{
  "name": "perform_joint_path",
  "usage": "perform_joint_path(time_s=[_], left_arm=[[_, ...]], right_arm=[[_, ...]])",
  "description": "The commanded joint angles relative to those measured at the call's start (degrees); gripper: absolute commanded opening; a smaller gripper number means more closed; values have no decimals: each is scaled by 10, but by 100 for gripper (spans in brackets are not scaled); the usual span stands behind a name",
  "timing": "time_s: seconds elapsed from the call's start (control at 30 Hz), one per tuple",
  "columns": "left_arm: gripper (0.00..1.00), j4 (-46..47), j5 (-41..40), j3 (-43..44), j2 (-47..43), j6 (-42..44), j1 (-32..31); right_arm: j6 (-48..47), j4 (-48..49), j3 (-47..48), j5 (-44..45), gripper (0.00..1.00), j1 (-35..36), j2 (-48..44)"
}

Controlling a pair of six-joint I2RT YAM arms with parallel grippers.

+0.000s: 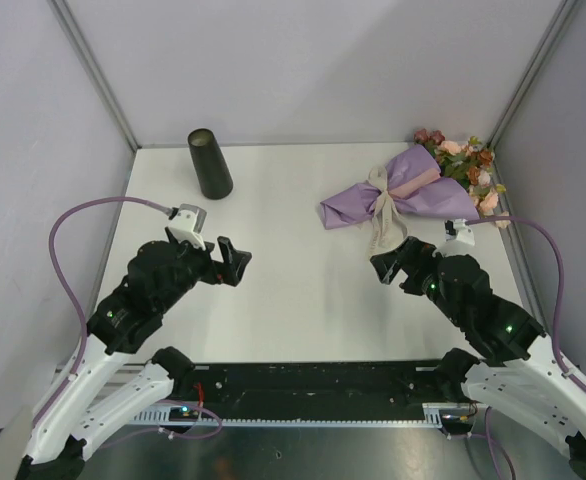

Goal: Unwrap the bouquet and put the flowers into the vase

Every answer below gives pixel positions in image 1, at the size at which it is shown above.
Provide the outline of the purple wrapping paper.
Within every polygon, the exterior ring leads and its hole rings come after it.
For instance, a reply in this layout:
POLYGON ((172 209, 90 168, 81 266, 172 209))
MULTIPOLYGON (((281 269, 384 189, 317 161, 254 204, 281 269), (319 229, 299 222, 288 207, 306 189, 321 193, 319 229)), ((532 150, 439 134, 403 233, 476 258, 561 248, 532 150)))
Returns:
MULTIPOLYGON (((388 174, 388 189, 413 179, 422 172, 435 168, 440 178, 414 192, 405 199, 394 198, 400 214, 414 214, 445 220, 475 220, 479 214, 467 191, 454 179, 441 175, 436 160, 421 145, 415 145, 392 158, 383 166, 388 174)), ((328 230, 343 228, 370 220, 373 204, 379 190, 368 180, 358 182, 319 204, 319 215, 328 230)))

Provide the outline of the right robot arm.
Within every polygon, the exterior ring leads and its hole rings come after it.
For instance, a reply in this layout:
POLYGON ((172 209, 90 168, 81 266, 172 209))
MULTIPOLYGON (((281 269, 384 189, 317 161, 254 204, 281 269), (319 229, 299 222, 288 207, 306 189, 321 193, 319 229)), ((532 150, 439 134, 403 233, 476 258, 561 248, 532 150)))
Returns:
POLYGON ((465 395, 493 407, 548 442, 586 479, 586 376, 554 352, 542 325, 494 294, 488 274, 470 255, 444 256, 408 237, 370 262, 383 284, 404 272, 403 291, 426 296, 474 349, 463 369, 436 373, 436 393, 446 401, 465 395))

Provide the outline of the cream printed ribbon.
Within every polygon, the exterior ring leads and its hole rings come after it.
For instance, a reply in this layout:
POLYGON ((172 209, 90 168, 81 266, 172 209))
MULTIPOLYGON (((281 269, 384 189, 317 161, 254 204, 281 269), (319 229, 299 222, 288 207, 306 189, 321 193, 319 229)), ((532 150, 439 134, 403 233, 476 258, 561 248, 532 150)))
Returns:
POLYGON ((383 166, 373 168, 368 183, 379 190, 371 217, 372 237, 368 249, 371 258, 399 246, 408 236, 408 228, 389 194, 387 170, 383 166))

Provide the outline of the artificial flower bunch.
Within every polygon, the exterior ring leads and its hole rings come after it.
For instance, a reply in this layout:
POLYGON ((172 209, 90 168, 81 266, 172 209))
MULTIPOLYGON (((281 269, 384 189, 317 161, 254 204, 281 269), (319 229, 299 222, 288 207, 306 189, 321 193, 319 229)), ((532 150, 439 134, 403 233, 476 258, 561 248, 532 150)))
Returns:
POLYGON ((454 179, 468 193, 481 217, 495 214, 499 195, 506 187, 492 180, 494 150, 476 136, 460 144, 446 140, 440 130, 422 128, 414 133, 413 140, 434 157, 446 178, 454 179))

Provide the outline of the pink wrapping paper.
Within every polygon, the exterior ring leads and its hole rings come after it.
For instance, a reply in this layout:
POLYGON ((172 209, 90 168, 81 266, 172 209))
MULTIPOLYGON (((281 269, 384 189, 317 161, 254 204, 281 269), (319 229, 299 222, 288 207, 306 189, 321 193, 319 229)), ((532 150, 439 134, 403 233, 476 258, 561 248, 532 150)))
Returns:
POLYGON ((440 170, 430 168, 417 175, 413 179, 406 181, 402 185, 390 189, 389 194, 394 198, 405 199, 410 197, 414 192, 421 189, 422 187, 437 181, 439 178, 440 170))

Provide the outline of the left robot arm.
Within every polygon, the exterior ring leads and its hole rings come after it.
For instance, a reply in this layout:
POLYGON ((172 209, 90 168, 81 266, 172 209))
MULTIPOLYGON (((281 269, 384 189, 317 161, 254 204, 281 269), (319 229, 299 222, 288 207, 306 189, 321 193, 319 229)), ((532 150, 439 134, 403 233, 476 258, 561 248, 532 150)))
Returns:
POLYGON ((166 347, 133 380, 102 401, 110 378, 162 325, 164 315, 197 283, 237 286, 252 255, 221 237, 202 248, 169 238, 139 248, 118 287, 90 317, 57 385, 47 394, 44 415, 23 409, 0 429, 0 479, 75 479, 85 463, 135 415, 161 400, 180 400, 194 387, 194 364, 166 347))

